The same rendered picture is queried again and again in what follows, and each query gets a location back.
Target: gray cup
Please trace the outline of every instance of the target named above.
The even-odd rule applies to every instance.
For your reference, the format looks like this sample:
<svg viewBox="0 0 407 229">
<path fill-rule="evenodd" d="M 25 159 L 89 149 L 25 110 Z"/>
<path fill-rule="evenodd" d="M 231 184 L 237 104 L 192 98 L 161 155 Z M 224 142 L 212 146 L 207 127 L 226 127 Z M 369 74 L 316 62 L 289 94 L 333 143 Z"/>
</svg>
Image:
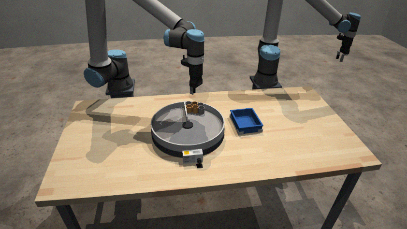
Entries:
<svg viewBox="0 0 407 229">
<path fill-rule="evenodd" d="M 205 107 L 204 106 L 199 106 L 198 107 L 198 114 L 203 115 L 205 113 Z"/>
</svg>

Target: wood grain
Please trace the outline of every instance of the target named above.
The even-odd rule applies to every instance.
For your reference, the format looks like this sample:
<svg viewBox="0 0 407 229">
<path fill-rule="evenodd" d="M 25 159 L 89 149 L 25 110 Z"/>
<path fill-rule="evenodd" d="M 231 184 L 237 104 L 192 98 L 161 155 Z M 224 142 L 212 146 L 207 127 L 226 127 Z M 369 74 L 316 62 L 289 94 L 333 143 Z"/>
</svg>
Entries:
<svg viewBox="0 0 407 229">
<path fill-rule="evenodd" d="M 151 117 L 198 101 L 225 119 L 203 168 L 158 150 Z M 239 136 L 230 110 L 252 107 L 263 132 Z M 380 161 L 310 87 L 77 101 L 35 199 L 37 206 L 131 200 L 378 170 Z"/>
</svg>

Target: blue bin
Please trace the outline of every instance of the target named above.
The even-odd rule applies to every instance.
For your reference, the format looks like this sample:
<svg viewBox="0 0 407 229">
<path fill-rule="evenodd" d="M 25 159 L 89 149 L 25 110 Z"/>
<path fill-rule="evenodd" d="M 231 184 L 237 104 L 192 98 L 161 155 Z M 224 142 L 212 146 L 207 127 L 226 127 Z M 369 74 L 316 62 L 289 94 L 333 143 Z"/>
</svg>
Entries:
<svg viewBox="0 0 407 229">
<path fill-rule="evenodd" d="M 263 128 L 263 123 L 253 108 L 231 110 L 230 117 L 237 131 L 243 134 L 258 132 Z"/>
</svg>

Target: concrete floor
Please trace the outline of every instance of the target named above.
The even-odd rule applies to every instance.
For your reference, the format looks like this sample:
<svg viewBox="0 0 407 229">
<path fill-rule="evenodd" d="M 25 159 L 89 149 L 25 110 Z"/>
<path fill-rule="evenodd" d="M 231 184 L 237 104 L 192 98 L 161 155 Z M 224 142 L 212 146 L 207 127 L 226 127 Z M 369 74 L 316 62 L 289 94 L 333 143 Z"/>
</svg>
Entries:
<svg viewBox="0 0 407 229">
<path fill-rule="evenodd" d="M 251 89 L 260 36 L 205 38 L 197 92 Z M 362 173 L 334 228 L 407 228 L 407 49 L 357 35 L 335 59 L 335 35 L 279 36 L 283 87 L 311 86 L 382 162 Z M 127 52 L 135 96 L 188 93 L 185 50 L 162 40 L 109 42 Z M 0 229 L 63 229 L 34 199 L 76 100 L 108 98 L 83 77 L 87 43 L 0 49 Z M 73 205 L 82 228 L 320 228 L 345 176 L 165 198 Z"/>
</svg>

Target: table leg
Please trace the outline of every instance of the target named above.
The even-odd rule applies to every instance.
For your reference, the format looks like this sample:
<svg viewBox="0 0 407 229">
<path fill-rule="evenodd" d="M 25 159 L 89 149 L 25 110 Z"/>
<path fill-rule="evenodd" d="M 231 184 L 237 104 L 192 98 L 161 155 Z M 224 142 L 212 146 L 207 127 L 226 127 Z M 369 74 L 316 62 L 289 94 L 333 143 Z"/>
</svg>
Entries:
<svg viewBox="0 0 407 229">
<path fill-rule="evenodd" d="M 321 229 L 332 229 L 361 174 L 361 172 L 357 172 L 347 175 Z"/>
<path fill-rule="evenodd" d="M 57 206 L 57 209 L 67 229 L 81 229 L 70 205 Z"/>
</svg>

